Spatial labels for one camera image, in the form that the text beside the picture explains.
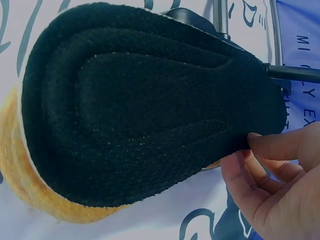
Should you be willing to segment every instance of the black metal rod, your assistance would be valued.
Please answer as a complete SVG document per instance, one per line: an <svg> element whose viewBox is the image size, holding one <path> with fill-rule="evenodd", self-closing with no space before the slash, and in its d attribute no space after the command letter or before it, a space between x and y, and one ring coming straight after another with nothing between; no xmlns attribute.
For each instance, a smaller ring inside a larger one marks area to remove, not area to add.
<svg viewBox="0 0 320 240"><path fill-rule="evenodd" d="M320 69L266 64L270 78L320 84Z"/></svg>

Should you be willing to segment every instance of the metal pole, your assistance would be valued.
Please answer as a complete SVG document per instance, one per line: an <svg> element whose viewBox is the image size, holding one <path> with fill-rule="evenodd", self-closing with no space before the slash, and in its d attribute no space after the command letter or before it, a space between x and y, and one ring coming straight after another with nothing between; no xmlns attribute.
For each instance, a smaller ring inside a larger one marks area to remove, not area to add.
<svg viewBox="0 0 320 240"><path fill-rule="evenodd" d="M218 33L230 40L228 34L228 0L213 0L213 25Z"/></svg>

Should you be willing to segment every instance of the white banner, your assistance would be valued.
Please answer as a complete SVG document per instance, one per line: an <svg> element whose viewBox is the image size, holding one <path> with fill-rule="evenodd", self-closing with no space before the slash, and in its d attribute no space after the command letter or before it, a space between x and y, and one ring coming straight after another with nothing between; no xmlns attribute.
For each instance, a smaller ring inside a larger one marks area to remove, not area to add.
<svg viewBox="0 0 320 240"><path fill-rule="evenodd" d="M0 0L1 101L17 82L22 62L40 33L61 10L91 0ZM213 21L211 0L108 0L155 13L188 8ZM274 63L269 1L229 0L231 39L264 62ZM61 222L20 201L0 184L2 240L213 240L247 239L252 232L226 190L219 168L200 172L169 190L99 222Z"/></svg>

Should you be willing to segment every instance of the fingernail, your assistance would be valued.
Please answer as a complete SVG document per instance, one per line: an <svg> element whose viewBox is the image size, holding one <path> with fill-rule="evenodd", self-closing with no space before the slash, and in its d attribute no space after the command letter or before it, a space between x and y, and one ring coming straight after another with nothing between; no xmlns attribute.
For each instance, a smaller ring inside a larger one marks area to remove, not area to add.
<svg viewBox="0 0 320 240"><path fill-rule="evenodd" d="M255 133L255 132L249 132L247 135L247 139L253 140L256 137L261 137L262 135Z"/></svg>

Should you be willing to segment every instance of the black fabric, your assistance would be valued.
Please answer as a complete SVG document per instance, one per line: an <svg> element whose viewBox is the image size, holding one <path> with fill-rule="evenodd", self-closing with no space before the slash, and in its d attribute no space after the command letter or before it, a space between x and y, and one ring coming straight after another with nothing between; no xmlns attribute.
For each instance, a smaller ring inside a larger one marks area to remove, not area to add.
<svg viewBox="0 0 320 240"><path fill-rule="evenodd" d="M59 15L36 41L22 118L48 186L116 207L247 149L249 132L280 133L286 107L250 53L143 9L94 3Z"/></svg>

